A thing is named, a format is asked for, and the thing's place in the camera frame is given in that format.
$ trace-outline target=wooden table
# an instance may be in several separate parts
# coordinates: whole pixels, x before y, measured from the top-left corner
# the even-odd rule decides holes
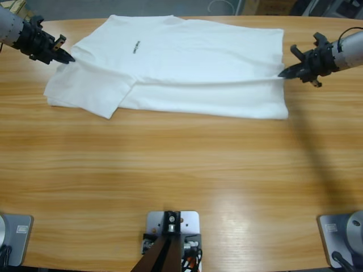
[[[289,52],[361,21],[205,17],[283,28]],[[65,49],[104,19],[46,22]],[[50,107],[57,63],[0,54],[0,209],[35,218],[25,265],[129,271],[150,210],[200,214],[205,271],[327,266],[316,218],[363,209],[363,67],[314,88],[286,81],[286,121],[118,109],[111,120]]]

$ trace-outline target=folded t-shirt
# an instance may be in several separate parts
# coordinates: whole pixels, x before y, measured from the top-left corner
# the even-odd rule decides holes
[[[48,103],[110,118],[117,107],[287,118],[281,29],[112,15],[72,47]]]

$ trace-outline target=metal plate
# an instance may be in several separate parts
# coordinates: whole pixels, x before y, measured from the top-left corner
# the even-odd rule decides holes
[[[2,215],[0,214],[0,247],[2,246],[5,240],[5,230],[6,230],[5,221]]]
[[[11,246],[10,266],[22,264],[27,251],[33,219],[29,215],[3,214],[6,221],[6,245]]]
[[[147,215],[146,233],[161,235],[163,217],[163,211],[149,212]],[[181,211],[180,218],[183,218],[183,222],[180,224],[182,234],[200,234],[199,214],[196,211]]]
[[[340,252],[344,259],[353,265],[352,255],[345,243],[345,231],[350,214],[322,215],[318,219],[320,232],[324,241],[324,247],[328,263],[334,268],[341,266],[333,260],[331,254]]]

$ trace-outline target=floor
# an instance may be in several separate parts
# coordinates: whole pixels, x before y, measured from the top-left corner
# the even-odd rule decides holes
[[[45,20],[123,16],[232,15],[238,0],[27,0]]]
[[[289,15],[295,0],[260,0],[256,15]]]

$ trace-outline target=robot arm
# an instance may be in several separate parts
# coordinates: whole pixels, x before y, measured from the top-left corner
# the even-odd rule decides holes
[[[322,84],[317,80],[319,75],[324,77],[332,72],[362,65],[363,31],[344,39],[341,39],[342,35],[337,41],[329,42],[324,35],[317,32],[314,34],[316,48],[305,53],[302,53],[296,45],[292,45],[290,50],[301,63],[286,68],[279,76],[286,79],[300,78],[303,82],[311,82],[314,86],[321,87]]]
[[[44,32],[43,18],[35,16],[30,22],[23,20],[0,6],[0,43],[20,50],[32,60],[50,64],[52,60],[68,64],[74,58],[61,46],[66,41],[63,35],[56,40]]]

